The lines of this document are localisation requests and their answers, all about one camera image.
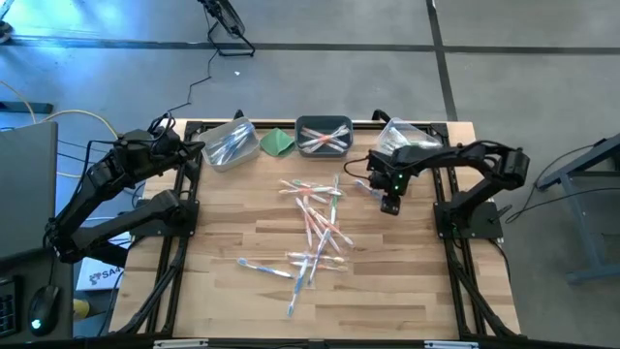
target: desk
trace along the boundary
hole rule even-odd
[[[187,121],[177,120],[179,135]],[[448,123],[448,130],[452,144],[475,139],[472,123]],[[260,136],[266,132],[258,131]],[[347,159],[364,157],[378,134],[377,130],[356,130]],[[197,196],[201,212],[185,261],[175,337],[457,338],[445,250],[434,227],[436,198],[430,171],[412,180],[398,216],[381,213],[375,199],[355,189],[353,178],[341,175],[347,196],[338,203],[339,223],[356,243],[348,253],[349,271],[319,270],[316,288],[302,290],[292,319],[286,315],[294,287],[291,280],[236,264],[236,258],[245,257],[296,271],[288,265],[285,252],[303,251],[306,235],[294,198],[278,194],[282,189],[278,179],[328,184],[335,173],[342,172],[343,163],[302,158],[294,152],[285,158],[262,153],[224,174],[202,167]],[[350,171],[365,174],[364,167],[363,163],[352,164]],[[456,173],[461,190],[481,179],[473,169],[460,168]],[[144,196],[171,189],[174,176],[170,171],[149,179]],[[449,199],[449,189],[445,191]],[[130,251],[111,329],[126,324],[150,292],[161,244],[161,238],[146,238]],[[471,244],[481,293],[518,333],[502,257],[488,241],[472,240]],[[160,322],[167,299],[164,294]],[[467,298],[464,301],[473,329],[471,306]]]

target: computer mouse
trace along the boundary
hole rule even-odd
[[[33,335],[50,333],[58,322],[58,294],[60,289],[47,285],[35,293],[28,309],[28,325]]]

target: wooden table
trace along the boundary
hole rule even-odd
[[[186,121],[177,120],[179,135]],[[452,144],[475,139],[472,123],[449,122],[448,128]],[[364,157],[377,135],[378,131],[356,131],[347,159]],[[342,172],[342,164],[342,160],[309,160],[294,152],[285,158],[261,153],[258,159],[224,174],[202,167],[201,212],[185,262],[175,337],[458,337],[445,250],[436,238],[432,214],[436,199],[430,172],[412,179],[398,216],[381,213],[374,198],[354,187],[352,177],[341,175],[341,188],[347,196],[338,204],[339,224],[356,243],[347,251],[349,271],[319,270],[315,288],[302,290],[293,318],[287,318],[293,281],[236,263],[238,257],[245,257],[297,272],[288,264],[285,252],[303,251],[307,238],[294,197],[278,194],[283,188],[278,179],[329,184],[334,174]],[[365,165],[353,164],[350,171],[365,175]],[[481,179],[472,169],[458,168],[456,172],[461,190]],[[171,189],[174,176],[169,171],[149,179],[144,196]],[[126,324],[151,291],[161,244],[161,238],[146,238],[130,251],[111,329]],[[518,333],[504,260],[488,241],[472,240],[471,244],[481,293]],[[165,319],[168,295],[163,296],[160,323]],[[464,301],[473,329],[470,302]]]

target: laptop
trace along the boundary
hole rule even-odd
[[[55,215],[58,125],[0,132],[0,264],[43,251]]]

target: concrete floor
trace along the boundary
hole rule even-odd
[[[620,3],[611,0],[436,0],[445,45],[620,47]],[[257,43],[432,45],[424,0],[233,0]],[[5,16],[21,36],[203,42],[206,25],[196,1],[15,0]],[[218,39],[228,40],[220,33]],[[206,74],[211,50],[0,47],[0,79],[29,100],[58,110],[85,109],[118,130],[143,128],[185,101],[188,84]],[[475,123],[480,139],[522,145],[532,158],[528,185],[556,156],[620,130],[618,55],[447,54],[459,120]],[[392,116],[447,120],[433,52],[264,50],[255,58],[217,57],[213,79],[197,86],[193,105],[176,117],[256,118],[341,113],[366,119],[380,108]],[[0,99],[13,100],[0,90]],[[79,115],[58,119],[60,138],[108,139]],[[2,114],[0,126],[29,122]],[[60,145],[75,156],[82,150]],[[80,163],[59,159],[78,173]],[[62,207],[75,181],[58,179]],[[529,188],[502,193],[500,205],[521,206]],[[562,195],[535,194],[535,202]],[[130,207],[128,195],[97,215]],[[564,275],[585,267],[566,203],[544,206],[505,225],[512,290],[523,333],[538,339],[617,346],[620,278],[570,286]],[[92,335],[101,320],[77,324]]]

